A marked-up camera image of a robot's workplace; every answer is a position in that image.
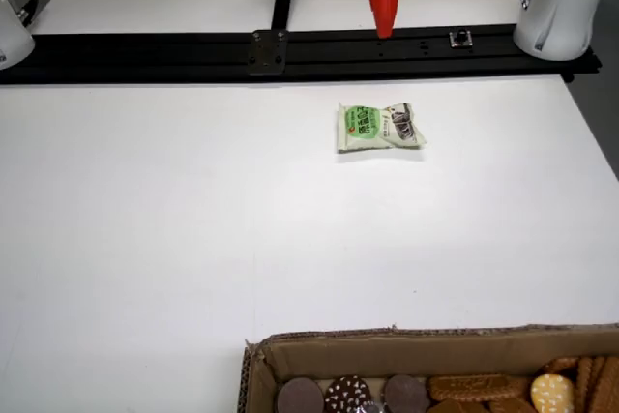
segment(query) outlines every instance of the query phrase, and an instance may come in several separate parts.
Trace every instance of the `cardboard box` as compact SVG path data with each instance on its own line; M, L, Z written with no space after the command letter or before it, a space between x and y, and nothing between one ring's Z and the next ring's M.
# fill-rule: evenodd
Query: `cardboard box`
M317 380L324 390L336 377L357 374L380 398L394 374L533 375L570 355L619 356L619 325L281 334L248 345L238 413L274 413L280 386L298 376Z

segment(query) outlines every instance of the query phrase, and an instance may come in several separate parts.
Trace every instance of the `green snack package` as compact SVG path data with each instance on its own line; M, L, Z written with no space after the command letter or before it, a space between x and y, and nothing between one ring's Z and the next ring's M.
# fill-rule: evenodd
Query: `green snack package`
M368 106L339 106L338 150L418 149L426 140L413 125L408 103L378 109Z

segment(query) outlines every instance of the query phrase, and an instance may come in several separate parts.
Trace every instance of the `white cylinder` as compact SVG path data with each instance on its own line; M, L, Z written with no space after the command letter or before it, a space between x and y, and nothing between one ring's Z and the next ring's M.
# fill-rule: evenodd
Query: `white cylinder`
M573 60L591 43L600 0L529 0L514 32L516 45L545 60Z
M0 70L19 63L34 48L34 39L21 24L9 1L0 0Z

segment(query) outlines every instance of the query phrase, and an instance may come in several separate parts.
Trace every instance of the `black metal rail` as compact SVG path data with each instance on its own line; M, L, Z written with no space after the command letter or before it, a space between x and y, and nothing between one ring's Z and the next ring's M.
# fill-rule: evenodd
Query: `black metal rail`
M596 73L589 50L571 62L548 62L520 51L513 25L465 27L471 48L452 48L459 28L288 33L279 71L256 74L252 33L36 36L33 54L0 72L0 84L154 84L339 81L461 76Z

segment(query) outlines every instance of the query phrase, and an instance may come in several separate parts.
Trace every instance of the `cookie assortment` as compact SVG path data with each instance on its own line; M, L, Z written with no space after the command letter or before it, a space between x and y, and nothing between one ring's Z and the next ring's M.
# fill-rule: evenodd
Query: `cookie assortment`
M535 379L397 374L374 394L357 375L324 390L300 377L281 387L276 413L619 413L619 357L559 358Z

